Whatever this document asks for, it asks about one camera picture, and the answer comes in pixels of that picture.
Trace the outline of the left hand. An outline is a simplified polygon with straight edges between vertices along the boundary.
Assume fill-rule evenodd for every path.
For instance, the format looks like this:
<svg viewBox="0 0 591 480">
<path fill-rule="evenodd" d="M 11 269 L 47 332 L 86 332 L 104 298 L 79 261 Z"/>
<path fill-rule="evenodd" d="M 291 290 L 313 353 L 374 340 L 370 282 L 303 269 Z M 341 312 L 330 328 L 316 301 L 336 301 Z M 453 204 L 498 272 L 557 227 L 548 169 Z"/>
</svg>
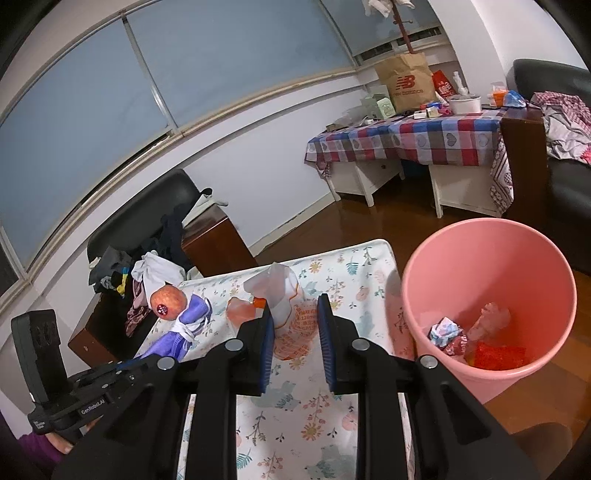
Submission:
<svg viewBox="0 0 591 480">
<path fill-rule="evenodd" d="M 54 449 L 63 455 L 67 455 L 73 448 L 73 445 L 55 432 L 50 432 L 45 435 L 45 438 L 52 445 Z"/>
</svg>

